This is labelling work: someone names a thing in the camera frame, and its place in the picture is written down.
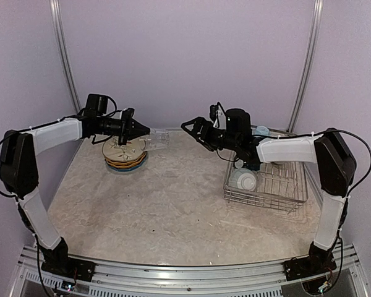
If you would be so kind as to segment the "beige plate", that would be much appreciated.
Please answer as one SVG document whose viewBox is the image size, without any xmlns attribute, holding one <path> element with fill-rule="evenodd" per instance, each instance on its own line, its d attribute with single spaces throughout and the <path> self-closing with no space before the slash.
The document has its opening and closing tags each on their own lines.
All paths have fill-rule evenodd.
<svg viewBox="0 0 371 297">
<path fill-rule="evenodd" d="M 107 140 L 102 147 L 102 154 L 114 161 L 135 160 L 143 153 L 140 139 L 128 141 L 127 145 L 119 146 L 117 137 Z"/>
</svg>

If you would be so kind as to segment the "yellow polka dot plate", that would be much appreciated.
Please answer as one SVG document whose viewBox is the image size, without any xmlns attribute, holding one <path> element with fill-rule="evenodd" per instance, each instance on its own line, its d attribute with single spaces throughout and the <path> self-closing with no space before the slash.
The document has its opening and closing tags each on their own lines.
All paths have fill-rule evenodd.
<svg viewBox="0 0 371 297">
<path fill-rule="evenodd" d="M 128 162 L 119 162 L 119 161 L 112 161 L 110 159 L 105 159 L 105 162 L 108 166 L 113 167 L 116 170 L 129 170 L 132 168 L 136 168 L 139 165 L 141 165 L 145 159 L 147 158 L 147 155 L 141 156 L 139 159 L 136 159 L 134 161 L 128 161 Z"/>
</svg>

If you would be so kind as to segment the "blue polka dot plate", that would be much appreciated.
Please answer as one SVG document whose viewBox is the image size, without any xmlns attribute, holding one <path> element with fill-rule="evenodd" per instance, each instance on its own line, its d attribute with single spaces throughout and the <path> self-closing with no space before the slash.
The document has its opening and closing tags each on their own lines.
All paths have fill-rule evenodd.
<svg viewBox="0 0 371 297">
<path fill-rule="evenodd" d="M 132 171 L 135 171 L 135 170 L 141 168 L 144 164 L 146 164 L 146 162 L 147 162 L 147 158 L 143 159 L 139 163 L 135 163 L 134 165 L 130 165 L 130 166 L 122 166 L 122 167 L 112 166 L 108 162 L 106 162 L 106 166 L 107 166 L 108 169 L 110 169 L 114 172 L 129 173 L 129 172 L 132 172 Z"/>
</svg>

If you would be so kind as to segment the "light blue cup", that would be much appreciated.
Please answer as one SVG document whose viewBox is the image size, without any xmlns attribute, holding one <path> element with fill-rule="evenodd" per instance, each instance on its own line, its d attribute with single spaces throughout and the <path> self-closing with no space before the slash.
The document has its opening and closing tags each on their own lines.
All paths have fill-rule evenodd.
<svg viewBox="0 0 371 297">
<path fill-rule="evenodd" d="M 254 129 L 254 135 L 270 136 L 270 130 L 265 126 L 257 126 Z"/>
</svg>

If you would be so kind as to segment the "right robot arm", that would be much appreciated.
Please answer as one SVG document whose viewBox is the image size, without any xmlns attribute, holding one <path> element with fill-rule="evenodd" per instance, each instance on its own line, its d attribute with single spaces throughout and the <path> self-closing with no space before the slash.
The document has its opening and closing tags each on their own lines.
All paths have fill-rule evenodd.
<svg viewBox="0 0 371 297">
<path fill-rule="evenodd" d="M 225 129 L 219 129 L 203 117 L 182 123 L 181 129 L 207 150 L 230 150 L 250 165 L 305 163 L 320 198 L 321 214 L 304 270 L 316 275 L 327 266 L 347 216 L 351 192 L 371 172 L 369 168 L 360 180 L 354 180 L 357 161 L 344 136 L 366 145 L 363 138 L 336 128 L 293 136 L 264 136 L 254 134 L 248 123 L 231 119 Z"/>
</svg>

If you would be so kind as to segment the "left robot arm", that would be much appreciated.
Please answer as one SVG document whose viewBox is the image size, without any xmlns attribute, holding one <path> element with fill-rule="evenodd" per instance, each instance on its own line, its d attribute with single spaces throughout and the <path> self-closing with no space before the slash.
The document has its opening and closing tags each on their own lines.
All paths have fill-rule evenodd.
<svg viewBox="0 0 371 297">
<path fill-rule="evenodd" d="M 0 141 L 0 180 L 6 188 L 3 196 L 15 199 L 22 221 L 34 235 L 44 260 L 61 275 L 73 271 L 74 261 L 42 203 L 36 158 L 51 148 L 91 136 L 115 136 L 124 145 L 150 133 L 149 127 L 133 118 L 134 109 L 124 109 L 120 114 L 120 118 L 110 118 L 98 111 L 84 110 L 40 126 L 8 130 Z"/>
</svg>

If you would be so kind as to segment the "dark teal white bowl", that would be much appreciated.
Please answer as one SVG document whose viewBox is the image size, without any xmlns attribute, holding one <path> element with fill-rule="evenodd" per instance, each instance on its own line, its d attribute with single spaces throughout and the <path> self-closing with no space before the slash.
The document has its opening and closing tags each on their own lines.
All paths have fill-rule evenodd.
<svg viewBox="0 0 371 297">
<path fill-rule="evenodd" d="M 251 171 L 259 171 L 260 166 L 261 166 L 261 164 L 254 165 L 254 164 L 247 163 L 247 162 L 245 162 L 241 159 L 237 159 L 234 162 L 234 167 L 237 168 L 237 169 L 246 168 L 246 169 L 251 170 Z"/>
</svg>

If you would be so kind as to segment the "light green checked bowl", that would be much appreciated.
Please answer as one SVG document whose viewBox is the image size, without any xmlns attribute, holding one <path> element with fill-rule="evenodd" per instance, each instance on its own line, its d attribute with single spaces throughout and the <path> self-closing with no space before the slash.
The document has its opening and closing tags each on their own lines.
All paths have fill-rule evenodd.
<svg viewBox="0 0 371 297">
<path fill-rule="evenodd" d="M 228 186 L 254 191 L 257 188 L 257 175 L 247 168 L 235 169 L 229 176 Z"/>
</svg>

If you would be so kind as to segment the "left aluminium frame post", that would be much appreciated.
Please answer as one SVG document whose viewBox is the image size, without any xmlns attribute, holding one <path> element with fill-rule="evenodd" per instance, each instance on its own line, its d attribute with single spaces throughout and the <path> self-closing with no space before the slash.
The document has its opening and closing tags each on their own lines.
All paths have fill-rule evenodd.
<svg viewBox="0 0 371 297">
<path fill-rule="evenodd" d="M 66 81 L 66 85 L 69 91 L 70 100 L 75 112 L 81 110 L 80 100 L 78 97 L 77 89 L 74 82 L 74 76 L 70 66 L 70 59 L 67 52 L 66 38 L 64 34 L 64 27 L 61 18 L 61 7 L 58 0 L 49 0 L 49 6 L 51 10 L 51 16 L 54 26 L 54 34 L 59 50 L 59 57 L 61 61 L 61 67 Z"/>
</svg>

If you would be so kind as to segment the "aluminium frame post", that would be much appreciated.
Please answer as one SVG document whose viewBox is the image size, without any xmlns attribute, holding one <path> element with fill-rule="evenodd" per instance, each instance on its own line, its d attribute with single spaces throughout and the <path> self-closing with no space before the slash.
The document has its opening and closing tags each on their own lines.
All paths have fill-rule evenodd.
<svg viewBox="0 0 371 297">
<path fill-rule="evenodd" d="M 318 43 L 318 35 L 319 35 L 320 24 L 321 24 L 321 19 L 322 19 L 322 12 L 323 12 L 323 1 L 315 0 L 304 65 L 302 68 L 300 82 L 297 88 L 296 101 L 293 106 L 289 124 L 286 129 L 287 132 L 294 132 L 296 128 L 297 120 L 299 119 L 299 116 L 301 114 L 301 108 L 304 102 L 304 97 L 305 97 L 310 73 L 311 73 L 312 66 L 313 66 L 315 50 L 316 50 L 317 43 Z"/>
<path fill-rule="evenodd" d="M 49 6 L 51 10 L 51 16 L 54 26 L 54 34 L 59 50 L 59 57 L 61 61 L 61 67 L 66 81 L 66 85 L 69 91 L 70 100 L 75 112 L 81 110 L 80 100 L 78 97 L 77 89 L 74 82 L 74 76 L 70 66 L 70 59 L 67 52 L 66 38 L 64 34 L 64 27 L 61 18 L 61 7 L 58 0 L 49 0 Z"/>
</svg>

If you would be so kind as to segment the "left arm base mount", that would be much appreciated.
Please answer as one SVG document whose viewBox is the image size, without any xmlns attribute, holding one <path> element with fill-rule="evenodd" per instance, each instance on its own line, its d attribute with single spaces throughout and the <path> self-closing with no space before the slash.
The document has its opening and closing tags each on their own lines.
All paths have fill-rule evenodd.
<svg viewBox="0 0 371 297">
<path fill-rule="evenodd" d="M 41 268 L 45 272 L 71 278 L 75 281 L 91 282 L 96 264 L 92 261 L 69 257 L 64 265 L 44 260 Z"/>
</svg>

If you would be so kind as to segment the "right aluminium frame post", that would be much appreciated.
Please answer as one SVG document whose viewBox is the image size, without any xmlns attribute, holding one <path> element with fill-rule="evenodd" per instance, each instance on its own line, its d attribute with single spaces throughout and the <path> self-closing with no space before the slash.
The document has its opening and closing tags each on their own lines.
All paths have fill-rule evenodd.
<svg viewBox="0 0 371 297">
<path fill-rule="evenodd" d="M 299 119 L 299 116 L 301 114 L 301 108 L 304 102 L 304 97 L 305 97 L 310 73 L 311 73 L 312 66 L 313 66 L 315 50 L 316 50 L 317 43 L 318 43 L 318 35 L 319 35 L 320 24 L 321 24 L 321 19 L 322 19 L 322 12 L 323 12 L 323 1 L 315 0 L 304 65 L 302 68 L 300 82 L 297 88 L 296 101 L 293 106 L 289 124 L 286 129 L 287 132 L 294 132 L 296 128 L 297 120 Z"/>
</svg>

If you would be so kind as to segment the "front aluminium rail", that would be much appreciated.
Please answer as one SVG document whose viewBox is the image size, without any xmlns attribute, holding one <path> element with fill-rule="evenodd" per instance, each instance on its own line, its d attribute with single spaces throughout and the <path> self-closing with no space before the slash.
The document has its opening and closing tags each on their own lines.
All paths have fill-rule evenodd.
<svg viewBox="0 0 371 297">
<path fill-rule="evenodd" d="M 337 268 L 293 278 L 282 260 L 254 264 L 142 265 L 78 256 L 75 279 L 39 271 L 42 258 L 24 247 L 7 296 L 368 296 L 355 249 L 337 246 Z"/>
</svg>

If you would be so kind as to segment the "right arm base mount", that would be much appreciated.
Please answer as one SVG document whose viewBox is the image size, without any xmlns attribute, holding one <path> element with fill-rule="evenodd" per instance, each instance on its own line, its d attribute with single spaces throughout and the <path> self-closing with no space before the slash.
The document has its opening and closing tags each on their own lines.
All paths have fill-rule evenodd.
<svg viewBox="0 0 371 297">
<path fill-rule="evenodd" d="M 332 272 L 337 268 L 333 256 L 325 262 L 321 262 L 318 257 L 293 257 L 283 262 L 284 274 L 287 281 L 308 278 L 322 273 Z"/>
</svg>

